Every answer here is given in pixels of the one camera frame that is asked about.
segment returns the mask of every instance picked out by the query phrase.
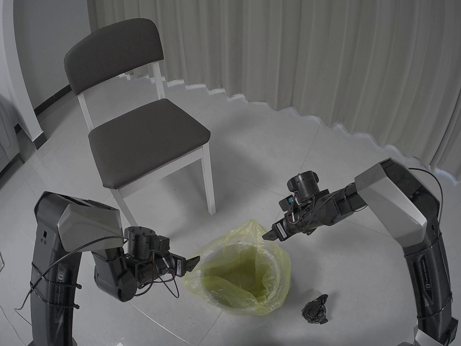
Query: black crumpled object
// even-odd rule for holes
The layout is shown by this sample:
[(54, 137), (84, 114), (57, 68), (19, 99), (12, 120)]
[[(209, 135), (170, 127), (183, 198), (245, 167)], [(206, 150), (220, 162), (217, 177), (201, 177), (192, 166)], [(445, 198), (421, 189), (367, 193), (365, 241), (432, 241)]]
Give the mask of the black crumpled object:
[(324, 294), (317, 297), (315, 300), (307, 303), (304, 306), (303, 311), (301, 314), (303, 315), (304, 319), (306, 319), (309, 323), (312, 324), (325, 324), (328, 319), (325, 318), (326, 316), (326, 299), (328, 295)]

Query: trash bag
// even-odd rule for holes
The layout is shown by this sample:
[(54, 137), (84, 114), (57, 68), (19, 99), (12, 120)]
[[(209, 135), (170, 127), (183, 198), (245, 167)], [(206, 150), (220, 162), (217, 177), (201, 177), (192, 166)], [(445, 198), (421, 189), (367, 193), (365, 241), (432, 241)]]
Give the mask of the trash bag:
[(234, 314), (266, 315), (279, 308), (290, 289), (288, 253), (267, 231), (248, 221), (197, 251), (200, 262), (184, 284), (205, 302)]

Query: curtain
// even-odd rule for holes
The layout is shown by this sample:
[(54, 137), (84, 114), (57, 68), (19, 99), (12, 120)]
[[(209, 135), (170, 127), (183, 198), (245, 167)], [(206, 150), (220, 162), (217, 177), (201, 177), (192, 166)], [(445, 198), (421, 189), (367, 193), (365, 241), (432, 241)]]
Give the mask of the curtain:
[(153, 20), (167, 80), (294, 106), (461, 178), (460, 0), (94, 0), (93, 13), (98, 27)]

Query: tiled floor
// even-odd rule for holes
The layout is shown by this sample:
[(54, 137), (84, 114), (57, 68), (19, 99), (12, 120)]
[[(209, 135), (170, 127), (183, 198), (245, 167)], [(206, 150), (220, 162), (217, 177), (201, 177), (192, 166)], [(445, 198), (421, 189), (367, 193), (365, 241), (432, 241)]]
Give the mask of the tiled floor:
[[(98, 96), (103, 100), (94, 101)], [(199, 162), (126, 199), (140, 225), (170, 237), (172, 252), (190, 257), (210, 240), (248, 219), (269, 228), (279, 217), (278, 201), (288, 193), (286, 181), (314, 170), (320, 188), (331, 191), (389, 156), (409, 166), (415, 159), (394, 148), (380, 148), (364, 135), (333, 130), (315, 117), (300, 117), (291, 108), (276, 112), (265, 103), (228, 101), (224, 93), (177, 84), (166, 96), (212, 133), (210, 150), (217, 212), (206, 210)], [(148, 78), (114, 78), (87, 96), (95, 125), (156, 98)], [(15, 165), (0, 179), (0, 305), (25, 344), (31, 328), (13, 308), (28, 290), (36, 223), (32, 208), (44, 190), (90, 198), (117, 206), (102, 187), (90, 153), (86, 127), (76, 97), (66, 95), (39, 116), (49, 140), (35, 151), (19, 134), (26, 164)], [(449, 256), (454, 293), (453, 314), (461, 315), (461, 185), (437, 174), (444, 188), (442, 232)], [(438, 195), (436, 184), (421, 178)], [(414, 299), (400, 246), (367, 208), (335, 227), (312, 236), (296, 235), (280, 244), (290, 253), (292, 284), (285, 304), (273, 313), (230, 315), (203, 303), (180, 281), (181, 297), (164, 286), (130, 303), (118, 303), (93, 281), (94, 262), (85, 253), (76, 295), (73, 334), (79, 345), (397, 345), (412, 341)], [(304, 304), (328, 293), (329, 322), (309, 325)], [(22, 314), (30, 320), (29, 302)], [(0, 345), (21, 345), (0, 314)], [(453, 345), (461, 345), (458, 337)]]

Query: chair leg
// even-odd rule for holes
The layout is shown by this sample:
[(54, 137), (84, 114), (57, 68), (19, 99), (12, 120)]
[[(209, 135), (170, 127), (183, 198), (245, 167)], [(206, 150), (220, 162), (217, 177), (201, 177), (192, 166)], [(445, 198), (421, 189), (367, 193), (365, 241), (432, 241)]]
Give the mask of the chair leg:
[(123, 215), (125, 216), (126, 220), (130, 224), (130, 226), (136, 226), (137, 223), (135, 221), (135, 218), (133, 218), (133, 215), (131, 214), (130, 210), (128, 209), (128, 206), (126, 206), (125, 201), (120, 193), (119, 190), (112, 190), (111, 189), (112, 196), (114, 196), (115, 201), (118, 204), (118, 207), (122, 211)]
[(211, 159), (210, 159), (210, 146), (208, 143), (205, 143), (202, 146), (203, 158), (202, 162), (202, 171), (203, 171), (203, 181), (205, 182), (205, 194), (206, 194), (206, 203), (208, 204), (208, 212), (213, 215), (216, 213), (216, 205), (214, 202), (214, 189), (213, 189), (213, 178), (211, 174)]

